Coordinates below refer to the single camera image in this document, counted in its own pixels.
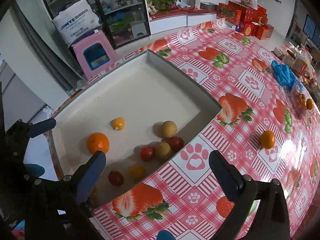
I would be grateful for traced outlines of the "left blue-gloved hand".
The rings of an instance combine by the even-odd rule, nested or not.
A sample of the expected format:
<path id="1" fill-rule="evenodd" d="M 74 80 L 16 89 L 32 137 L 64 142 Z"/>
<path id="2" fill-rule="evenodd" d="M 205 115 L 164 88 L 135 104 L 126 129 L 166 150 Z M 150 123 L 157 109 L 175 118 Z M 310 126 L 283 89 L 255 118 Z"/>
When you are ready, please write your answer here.
<path id="1" fill-rule="evenodd" d="M 29 174 L 34 177 L 40 177 L 44 175 L 45 169 L 37 164 L 25 164 L 24 165 Z"/>

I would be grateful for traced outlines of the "right blue-gloved hand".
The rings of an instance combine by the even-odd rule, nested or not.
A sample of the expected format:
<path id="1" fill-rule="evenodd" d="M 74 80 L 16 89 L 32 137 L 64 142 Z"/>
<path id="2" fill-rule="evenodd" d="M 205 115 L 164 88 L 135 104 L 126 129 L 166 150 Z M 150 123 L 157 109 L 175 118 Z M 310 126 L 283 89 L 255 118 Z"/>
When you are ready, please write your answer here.
<path id="1" fill-rule="evenodd" d="M 167 230 L 161 230 L 158 233 L 156 240 L 176 240 L 176 238 L 171 232 Z"/>

